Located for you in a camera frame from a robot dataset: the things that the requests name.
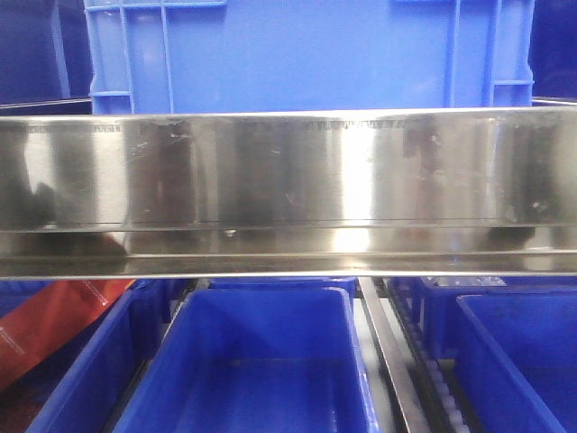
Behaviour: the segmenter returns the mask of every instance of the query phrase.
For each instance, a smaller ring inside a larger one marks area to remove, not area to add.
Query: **metal bar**
[[[360,278],[364,306],[378,342],[383,370],[395,392],[400,415],[407,433],[430,433],[431,428],[419,403],[417,391],[408,374],[403,355],[380,304],[372,279]]]
[[[577,99],[567,97],[533,97],[535,106],[577,106]]]
[[[89,115],[91,113],[92,100],[90,98],[0,105],[0,115]]]
[[[571,273],[576,157],[574,107],[3,117],[0,278]]]

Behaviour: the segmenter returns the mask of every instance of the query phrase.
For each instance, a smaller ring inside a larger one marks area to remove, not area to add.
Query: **blue bin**
[[[344,290],[200,290],[114,432],[377,433]]]
[[[0,318],[20,307],[50,281],[0,281]]]
[[[535,0],[85,0],[96,114],[528,106]]]
[[[0,29],[0,105],[88,96],[82,0],[4,1]]]
[[[357,292],[356,277],[244,277],[216,278],[210,281],[210,289],[327,289],[337,287],[349,294],[351,306]]]
[[[487,433],[577,431],[577,295],[463,296],[455,373]]]
[[[9,297],[2,293],[30,297],[45,284],[0,284],[0,305]],[[173,280],[137,281],[97,322],[15,385],[16,395],[20,389],[27,390],[31,402],[41,406],[28,433],[102,431],[141,363],[153,358],[160,345],[166,292],[174,284]],[[0,400],[9,398],[9,392],[14,388],[0,394]]]
[[[531,66],[535,95],[577,98],[577,2],[536,3]]]
[[[442,359],[457,354],[458,296],[552,287],[577,292],[577,277],[447,277],[440,285],[438,279],[402,277],[392,279],[389,286],[401,298],[409,320],[418,324],[429,355]]]

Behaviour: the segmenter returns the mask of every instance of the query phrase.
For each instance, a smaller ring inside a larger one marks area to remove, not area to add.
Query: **metal frame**
[[[573,273],[577,109],[0,118],[0,278]]]

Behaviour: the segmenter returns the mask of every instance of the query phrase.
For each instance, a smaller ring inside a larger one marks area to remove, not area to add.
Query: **metal guide rail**
[[[571,273],[577,109],[0,117],[0,278]]]

